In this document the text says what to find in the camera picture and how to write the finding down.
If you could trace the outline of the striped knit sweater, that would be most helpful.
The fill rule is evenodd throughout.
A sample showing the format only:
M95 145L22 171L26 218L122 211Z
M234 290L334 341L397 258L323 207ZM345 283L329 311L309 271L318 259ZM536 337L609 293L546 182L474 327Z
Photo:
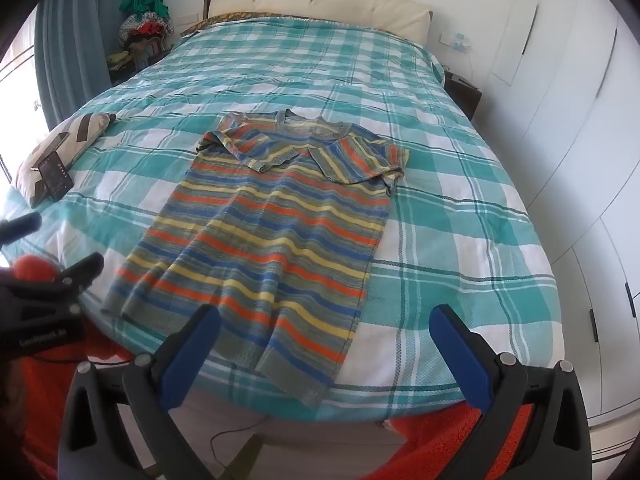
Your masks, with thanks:
M228 114L202 137L103 309L168 335L209 304L223 359L315 408L355 337L408 159L355 124Z

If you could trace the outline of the pile of clothes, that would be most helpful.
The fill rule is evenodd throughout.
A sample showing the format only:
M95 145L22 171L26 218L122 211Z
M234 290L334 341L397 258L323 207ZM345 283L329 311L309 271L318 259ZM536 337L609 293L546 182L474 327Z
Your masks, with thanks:
M119 11L125 15L118 30L120 51L106 58L107 68L119 66L129 55L139 61L166 51L166 39L174 33L165 0L122 0Z

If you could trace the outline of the black smartphone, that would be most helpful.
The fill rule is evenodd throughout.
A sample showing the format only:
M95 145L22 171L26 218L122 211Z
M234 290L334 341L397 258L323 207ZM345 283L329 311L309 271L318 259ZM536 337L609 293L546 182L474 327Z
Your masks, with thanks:
M48 191L48 195L54 202L62 200L74 186L73 179L70 177L62 159L60 159L56 151L53 151L45 157L37 165L37 170L40 173L41 181Z

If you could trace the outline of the chevron patterned pillow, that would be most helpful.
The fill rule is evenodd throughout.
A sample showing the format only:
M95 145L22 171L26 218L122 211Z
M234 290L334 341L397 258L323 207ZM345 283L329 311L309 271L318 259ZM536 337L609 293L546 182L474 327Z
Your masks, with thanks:
M48 158L53 158L69 170L115 120L113 113L87 113L68 118L52 129L20 163L13 179L13 187L26 204L34 209L48 195L46 182L40 172L40 167Z

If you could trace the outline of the orange fleece garment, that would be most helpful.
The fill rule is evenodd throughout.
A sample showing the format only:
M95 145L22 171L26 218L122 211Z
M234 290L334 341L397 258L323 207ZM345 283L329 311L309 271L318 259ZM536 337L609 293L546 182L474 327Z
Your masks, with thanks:
M75 367L87 351L79 338L57 336L40 344L12 347L22 311L58 312L78 292L56 292L63 281L54 266L24 257L1 272L1 475L5 479L56 479L63 443L64 408ZM400 450L372 476L375 479L434 479L454 459L480 419L459 403L431 415L397 419L405 437Z

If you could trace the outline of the dark nightstand left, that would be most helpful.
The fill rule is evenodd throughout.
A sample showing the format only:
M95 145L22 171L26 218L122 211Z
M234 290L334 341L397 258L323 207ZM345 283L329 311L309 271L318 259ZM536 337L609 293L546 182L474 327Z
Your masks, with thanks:
M118 84L122 84L145 68L160 62L160 60L166 58L169 53L170 51L166 50L154 55L148 55L146 58L140 58L139 61L136 61L135 58L129 55L124 62L119 64L119 66L111 67L108 70L111 85L115 87Z

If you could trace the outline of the dark nightstand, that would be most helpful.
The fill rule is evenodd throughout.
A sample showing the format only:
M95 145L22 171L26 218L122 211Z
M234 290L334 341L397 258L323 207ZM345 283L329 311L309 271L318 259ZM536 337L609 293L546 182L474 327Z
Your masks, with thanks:
M478 104L480 104L483 92L475 87L472 82L450 72L450 70L445 70L445 90L462 110L466 118L472 120Z
M136 61L135 58L129 55L124 62L119 64L119 66L111 67L108 70L111 85L115 87L118 84L122 84L145 68L160 62L160 60L166 58L169 53L170 51L166 50L154 55L148 55L146 58L140 58L139 61Z

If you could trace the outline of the blue curtain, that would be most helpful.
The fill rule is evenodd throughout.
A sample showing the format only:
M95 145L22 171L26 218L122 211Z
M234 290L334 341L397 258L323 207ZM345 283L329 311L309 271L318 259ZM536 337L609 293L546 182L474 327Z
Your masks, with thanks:
M106 58L120 50L125 0L41 0L35 24L35 66L49 128L110 88Z

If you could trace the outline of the white wardrobe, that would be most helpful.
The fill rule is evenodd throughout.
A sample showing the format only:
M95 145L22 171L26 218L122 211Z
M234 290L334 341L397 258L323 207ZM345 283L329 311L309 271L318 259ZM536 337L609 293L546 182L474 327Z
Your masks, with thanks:
M477 122L558 283L591 425L639 406L639 46L610 0L512 0Z

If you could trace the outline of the dark nightstand right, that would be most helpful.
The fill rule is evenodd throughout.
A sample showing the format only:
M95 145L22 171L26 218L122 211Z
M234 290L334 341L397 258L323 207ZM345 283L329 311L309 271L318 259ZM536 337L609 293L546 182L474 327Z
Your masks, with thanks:
M478 104L480 104L483 92L475 87L472 82L450 72L450 70L445 70L445 90L462 110L466 118L472 120Z

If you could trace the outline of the cream padded headboard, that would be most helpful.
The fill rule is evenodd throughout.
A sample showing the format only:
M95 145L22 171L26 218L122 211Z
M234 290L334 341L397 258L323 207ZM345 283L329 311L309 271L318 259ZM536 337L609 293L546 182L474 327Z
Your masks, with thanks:
M390 32L424 46L433 11L413 0L204 0L203 18L250 12L318 18Z

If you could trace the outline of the wall socket with charger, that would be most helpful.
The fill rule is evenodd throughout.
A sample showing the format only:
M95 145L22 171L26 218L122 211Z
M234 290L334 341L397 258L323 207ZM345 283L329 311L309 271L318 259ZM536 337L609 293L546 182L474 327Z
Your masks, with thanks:
M457 52L466 53L470 48L470 40L462 32L442 32L439 42Z

